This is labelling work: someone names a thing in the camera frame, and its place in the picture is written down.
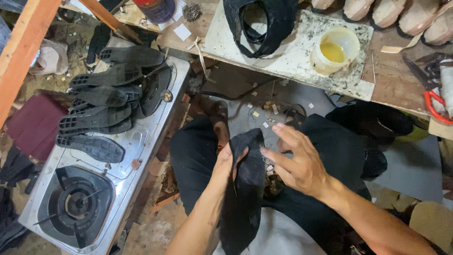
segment black pants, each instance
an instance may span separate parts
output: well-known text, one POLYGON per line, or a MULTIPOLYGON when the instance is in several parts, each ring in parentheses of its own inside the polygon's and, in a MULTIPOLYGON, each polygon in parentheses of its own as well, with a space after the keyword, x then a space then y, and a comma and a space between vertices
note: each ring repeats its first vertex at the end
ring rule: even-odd
MULTIPOLYGON (((298 129, 310 138, 327 173, 355 193, 371 199, 360 179, 366 153, 356 134, 316 114, 307 117, 298 129)), ((195 116, 170 141, 171 164, 187 215, 211 178, 217 160, 217 143, 213 125, 206 115, 195 116)), ((264 199, 263 206, 272 207, 294 220, 327 254, 341 253, 347 223, 324 203, 285 187, 271 200, 264 199)))

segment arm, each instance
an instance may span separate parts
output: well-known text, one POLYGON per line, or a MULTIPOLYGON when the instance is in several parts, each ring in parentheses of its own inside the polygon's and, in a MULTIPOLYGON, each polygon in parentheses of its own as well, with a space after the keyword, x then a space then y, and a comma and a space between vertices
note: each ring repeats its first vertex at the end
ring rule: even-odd
MULTIPOLYGON (((237 163, 248 153, 246 148, 235 164, 233 178, 236 175, 237 163)), ((167 247, 166 255, 200 255, 205 254, 217 227, 223 197, 227 189, 228 178, 233 165, 233 155, 227 144, 217 157, 211 179, 201 194, 192 212, 187 217, 173 240, 167 247)))
POLYGON ((418 233, 327 174, 307 136, 281 123, 273 130, 294 154, 289 159, 265 148, 261 151, 275 162, 275 171, 282 180, 334 209, 376 254, 435 254, 418 233))

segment hand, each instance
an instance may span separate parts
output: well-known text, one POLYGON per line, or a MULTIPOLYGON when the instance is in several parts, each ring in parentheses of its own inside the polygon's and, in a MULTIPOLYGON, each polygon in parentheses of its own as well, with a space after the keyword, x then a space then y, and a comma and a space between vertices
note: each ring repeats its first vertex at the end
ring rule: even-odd
POLYGON ((275 162, 275 171, 285 184, 318 200, 328 196, 334 178, 327 174, 310 139, 282 123, 274 125, 272 130, 289 145, 294 158, 289 159, 267 148, 261 149, 261 153, 275 162))
MULTIPOLYGON (((237 173, 237 164, 241 161, 245 155, 249 152, 249 148, 245 148, 241 156, 237 159, 234 164, 233 169, 233 180, 236 178, 237 173)), ((216 189, 225 192, 227 188, 228 178, 231 173, 231 166, 233 165, 233 153, 231 152, 230 143, 227 143, 226 146, 220 151, 219 156, 217 156, 217 162, 212 171, 211 179, 209 185, 217 187, 216 189)))

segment dark red cloth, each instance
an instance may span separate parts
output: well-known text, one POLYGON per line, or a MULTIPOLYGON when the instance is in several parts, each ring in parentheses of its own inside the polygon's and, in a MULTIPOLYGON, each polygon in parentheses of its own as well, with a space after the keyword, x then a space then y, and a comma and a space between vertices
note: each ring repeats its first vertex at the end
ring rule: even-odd
POLYGON ((32 96, 6 122, 6 133, 27 155, 45 161, 55 145, 60 119, 67 109, 47 95, 32 96))

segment gas stove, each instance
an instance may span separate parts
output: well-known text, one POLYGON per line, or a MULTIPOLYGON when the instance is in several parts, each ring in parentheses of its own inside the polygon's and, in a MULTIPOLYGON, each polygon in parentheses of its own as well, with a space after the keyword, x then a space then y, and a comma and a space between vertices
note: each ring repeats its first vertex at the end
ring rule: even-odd
POLYGON ((171 56, 165 62, 172 71, 168 90, 173 101, 162 101, 151 116, 135 120, 124 133, 87 133, 120 144, 123 161, 107 165, 82 151, 55 146, 19 217, 22 225, 70 254, 108 254, 143 184, 147 162, 164 138, 190 68, 187 61, 171 56), (137 170, 131 165, 134 159, 143 161, 137 170))

